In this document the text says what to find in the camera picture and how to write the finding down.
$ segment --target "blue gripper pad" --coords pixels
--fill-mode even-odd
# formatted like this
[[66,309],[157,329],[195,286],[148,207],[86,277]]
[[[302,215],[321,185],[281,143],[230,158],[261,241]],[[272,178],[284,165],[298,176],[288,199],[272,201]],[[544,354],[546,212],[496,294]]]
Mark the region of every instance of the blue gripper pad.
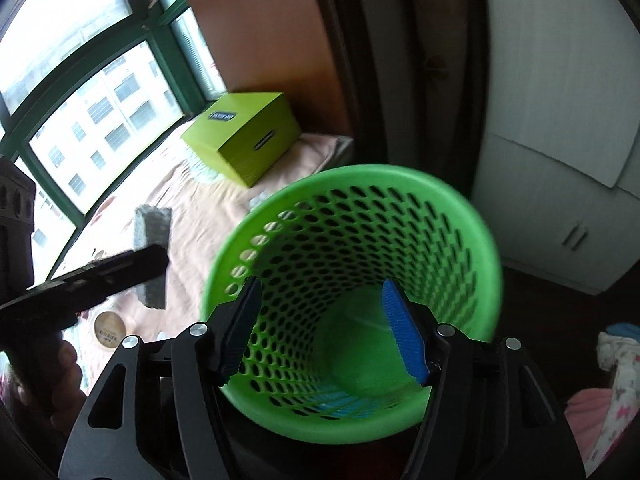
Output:
[[419,384],[425,384],[429,378],[429,369],[424,341],[409,314],[404,294],[392,280],[385,280],[382,285],[382,308],[396,338],[404,368]]

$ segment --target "metal screw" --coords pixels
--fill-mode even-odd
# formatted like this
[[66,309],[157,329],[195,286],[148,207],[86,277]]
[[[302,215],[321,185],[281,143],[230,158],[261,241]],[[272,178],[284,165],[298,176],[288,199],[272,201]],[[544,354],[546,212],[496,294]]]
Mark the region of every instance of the metal screw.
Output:
[[195,325],[191,325],[189,329],[189,333],[194,336],[199,336],[207,333],[209,328],[204,323],[196,323]]
[[440,325],[438,327],[438,334],[442,337],[451,337],[456,333],[456,329],[451,325]]
[[134,335],[126,336],[126,338],[122,340],[122,346],[124,346],[124,348],[133,348],[137,344],[138,344],[138,338],[137,336],[134,336]]
[[522,343],[514,337],[508,338],[505,344],[509,350],[520,350],[522,348]]

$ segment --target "wall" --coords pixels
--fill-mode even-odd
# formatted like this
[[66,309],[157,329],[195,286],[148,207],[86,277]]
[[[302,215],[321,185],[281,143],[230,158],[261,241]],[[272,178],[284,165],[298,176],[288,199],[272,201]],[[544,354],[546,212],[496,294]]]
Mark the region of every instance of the wall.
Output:
[[283,91],[303,130],[353,136],[316,0],[188,2],[229,91]]

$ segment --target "gray sponge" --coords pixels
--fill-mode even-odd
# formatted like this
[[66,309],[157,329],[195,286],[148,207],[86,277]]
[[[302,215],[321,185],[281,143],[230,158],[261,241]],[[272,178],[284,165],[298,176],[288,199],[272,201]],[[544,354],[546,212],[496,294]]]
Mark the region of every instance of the gray sponge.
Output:
[[[142,249],[158,244],[169,249],[171,232],[171,208],[141,205],[133,219],[133,248]],[[147,308],[166,308],[166,275],[136,286],[138,300]]]

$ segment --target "blue cloth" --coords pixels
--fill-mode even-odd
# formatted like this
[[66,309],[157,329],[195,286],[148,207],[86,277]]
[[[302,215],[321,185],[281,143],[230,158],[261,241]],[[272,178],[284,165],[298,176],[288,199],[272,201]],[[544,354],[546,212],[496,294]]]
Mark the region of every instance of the blue cloth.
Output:
[[632,325],[631,323],[616,323],[615,325],[607,326],[607,334],[616,337],[628,337],[640,343],[640,326]]

